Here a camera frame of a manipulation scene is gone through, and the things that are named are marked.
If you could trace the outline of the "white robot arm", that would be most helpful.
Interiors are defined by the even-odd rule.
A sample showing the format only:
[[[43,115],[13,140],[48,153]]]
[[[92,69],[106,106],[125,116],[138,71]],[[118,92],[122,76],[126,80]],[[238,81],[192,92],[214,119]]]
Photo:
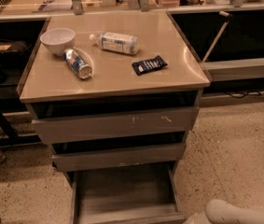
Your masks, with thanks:
[[[264,211],[240,208],[223,200],[211,200],[205,210],[183,224],[264,224]]]

